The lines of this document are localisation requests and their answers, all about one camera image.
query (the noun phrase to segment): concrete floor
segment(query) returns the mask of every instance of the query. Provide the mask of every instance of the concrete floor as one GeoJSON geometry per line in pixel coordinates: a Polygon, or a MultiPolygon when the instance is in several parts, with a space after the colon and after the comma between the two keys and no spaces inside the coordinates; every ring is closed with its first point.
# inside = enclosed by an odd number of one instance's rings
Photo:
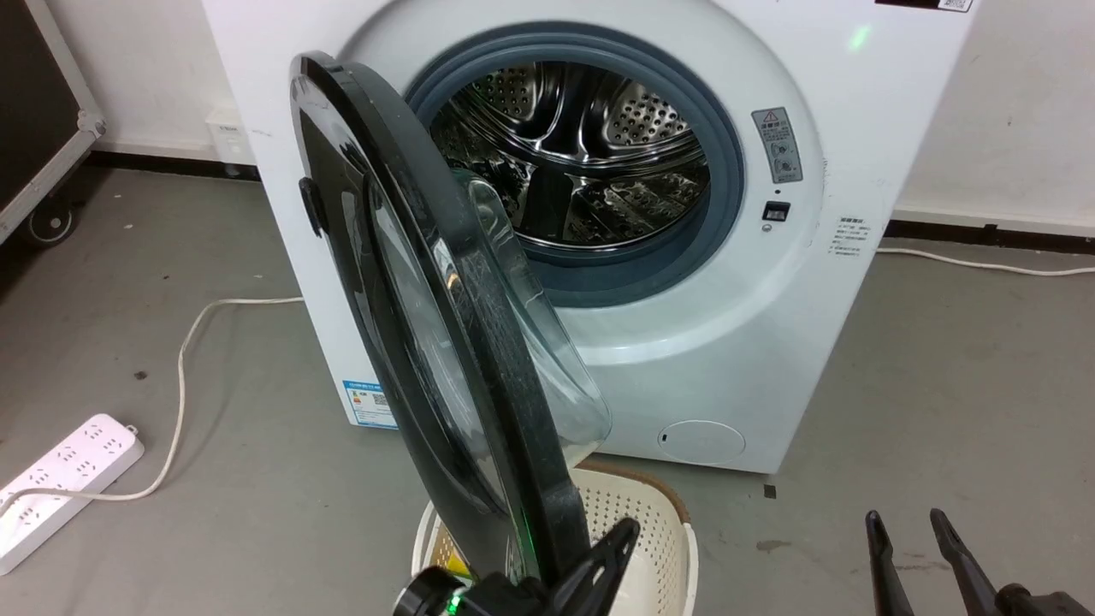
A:
{"type": "MultiPolygon", "coordinates": [[[[124,171],[77,179],[94,196],[72,237],[38,255],[0,245],[0,479],[108,412],[148,448],[112,488],[128,492],[162,463],[175,355],[200,307],[297,287],[256,184],[124,171]]],[[[1041,268],[1095,264],[917,245],[1041,268]]],[[[879,256],[777,476],[626,462],[668,481],[692,513],[696,614],[871,614],[872,508],[917,613],[960,614],[932,507],[998,584],[1067,590],[1095,607],[1093,315],[1095,276],[879,256]]],[[[0,580],[0,611],[389,614],[426,496],[399,434],[346,423],[303,307],[223,307],[187,365],[186,433],[162,490],[81,512],[0,580]]]]}

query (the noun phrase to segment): white plastic basket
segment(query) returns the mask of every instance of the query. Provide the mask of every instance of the white plastic basket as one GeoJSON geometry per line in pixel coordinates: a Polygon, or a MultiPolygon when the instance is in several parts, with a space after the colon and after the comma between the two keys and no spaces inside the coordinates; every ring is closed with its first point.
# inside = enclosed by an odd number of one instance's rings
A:
{"type": "MultiPolygon", "coordinates": [[[[656,479],[584,463],[570,473],[586,505],[589,538],[599,541],[621,518],[638,521],[638,544],[624,573],[611,616],[691,616],[700,561],[695,534],[680,499],[656,479]]],[[[411,574],[445,567],[456,550],[433,504],[426,505],[411,574]]]]}

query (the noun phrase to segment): power cord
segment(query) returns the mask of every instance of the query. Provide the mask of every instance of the power cord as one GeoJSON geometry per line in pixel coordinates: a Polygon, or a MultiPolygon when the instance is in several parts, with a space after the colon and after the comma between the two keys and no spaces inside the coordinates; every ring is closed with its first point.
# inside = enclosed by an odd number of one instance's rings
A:
{"type": "Polygon", "coordinates": [[[875,252],[881,252],[884,254],[909,254],[912,256],[923,256],[924,258],[933,258],[935,260],[950,263],[952,265],[977,267],[978,269],[996,269],[1000,271],[1012,271],[1014,274],[1027,274],[1030,276],[1074,276],[1076,274],[1095,274],[1095,267],[1077,267],[1075,269],[1058,269],[1058,270],[1047,271],[1044,269],[1027,269],[1024,267],[1013,267],[1011,265],[1001,265],[999,263],[977,263],[973,260],[961,260],[960,258],[952,258],[949,256],[943,256],[942,254],[924,252],[923,249],[913,249],[911,247],[879,247],[875,252]]]}
{"type": "Polygon", "coordinates": [[[171,438],[171,448],[168,450],[168,457],[163,461],[163,468],[160,469],[160,475],[157,476],[155,480],[140,492],[134,492],[131,495],[99,495],[95,492],[76,492],[71,490],[58,490],[56,488],[30,488],[26,490],[20,490],[11,496],[7,502],[0,505],[0,518],[15,504],[19,499],[30,496],[30,495],[51,495],[55,497],[69,497],[69,498],[80,498],[89,499],[92,501],[136,501],[137,499],[142,499],[157,490],[163,479],[168,477],[168,472],[171,470],[171,463],[175,461],[175,453],[178,451],[178,441],[183,435],[183,416],[186,412],[186,373],[183,370],[183,359],[186,355],[186,350],[191,346],[191,339],[194,338],[194,333],[197,332],[198,326],[201,325],[201,319],[209,314],[214,307],[218,305],[224,305],[228,303],[240,303],[246,305],[269,305],[276,303],[297,303],[303,301],[303,297],[277,297],[272,299],[218,299],[203,307],[201,312],[198,313],[198,317],[194,319],[194,325],[191,326],[191,332],[186,333],[186,338],[183,339],[182,347],[178,348],[178,416],[175,420],[175,434],[171,438]]]}

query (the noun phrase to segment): power strip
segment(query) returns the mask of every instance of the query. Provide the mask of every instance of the power strip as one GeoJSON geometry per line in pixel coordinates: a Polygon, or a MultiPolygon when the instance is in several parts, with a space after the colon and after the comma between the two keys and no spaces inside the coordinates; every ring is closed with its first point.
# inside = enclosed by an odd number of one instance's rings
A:
{"type": "MultiPolygon", "coordinates": [[[[143,454],[135,431],[100,414],[0,489],[0,504],[27,488],[97,495],[143,454]]],[[[7,576],[90,502],[53,495],[20,498],[0,518],[0,576],[7,576]]]]}

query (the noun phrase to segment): white washing machine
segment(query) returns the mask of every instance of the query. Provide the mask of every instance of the white washing machine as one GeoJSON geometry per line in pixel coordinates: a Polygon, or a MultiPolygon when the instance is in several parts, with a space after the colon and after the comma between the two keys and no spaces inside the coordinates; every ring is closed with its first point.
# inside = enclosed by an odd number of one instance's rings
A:
{"type": "Polygon", "coordinates": [[[351,422],[394,426],[298,186],[310,50],[371,68],[498,190],[611,408],[601,452],[774,473],[977,3],[205,8],[351,422]]]}

